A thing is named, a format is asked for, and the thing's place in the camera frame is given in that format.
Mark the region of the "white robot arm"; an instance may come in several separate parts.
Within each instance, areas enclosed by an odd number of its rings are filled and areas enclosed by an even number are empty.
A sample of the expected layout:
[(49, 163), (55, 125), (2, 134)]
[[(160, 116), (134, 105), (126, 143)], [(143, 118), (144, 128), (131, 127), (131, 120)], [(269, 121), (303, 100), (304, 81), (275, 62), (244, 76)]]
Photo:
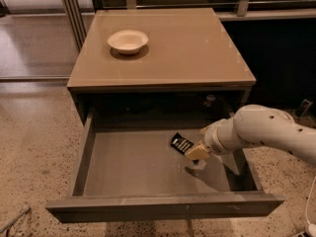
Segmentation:
[(290, 153), (316, 165), (316, 129), (300, 125), (286, 112), (260, 105), (247, 105), (232, 118), (223, 118), (202, 130), (202, 140), (185, 156), (207, 159), (238, 149), (267, 146)]

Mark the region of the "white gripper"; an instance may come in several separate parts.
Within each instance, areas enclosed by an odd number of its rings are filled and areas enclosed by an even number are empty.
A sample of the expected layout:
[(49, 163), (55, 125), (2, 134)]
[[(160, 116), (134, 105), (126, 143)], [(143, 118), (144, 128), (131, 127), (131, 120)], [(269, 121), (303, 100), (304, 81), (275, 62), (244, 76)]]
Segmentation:
[(207, 159), (211, 153), (217, 155), (228, 154), (237, 149), (237, 135), (233, 128), (233, 119), (223, 118), (199, 131), (203, 135), (203, 142), (195, 144), (185, 156), (191, 160)]

